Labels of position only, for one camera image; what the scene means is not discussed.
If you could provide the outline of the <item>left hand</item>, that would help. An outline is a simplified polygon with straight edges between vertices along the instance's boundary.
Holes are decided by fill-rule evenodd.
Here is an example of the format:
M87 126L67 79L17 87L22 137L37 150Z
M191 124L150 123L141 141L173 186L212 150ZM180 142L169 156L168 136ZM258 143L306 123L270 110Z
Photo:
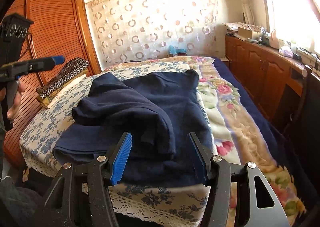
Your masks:
M10 83L13 83L10 89L7 86L1 87L1 106L2 111L6 112L6 119L13 122L19 114L25 86L19 80L10 81Z

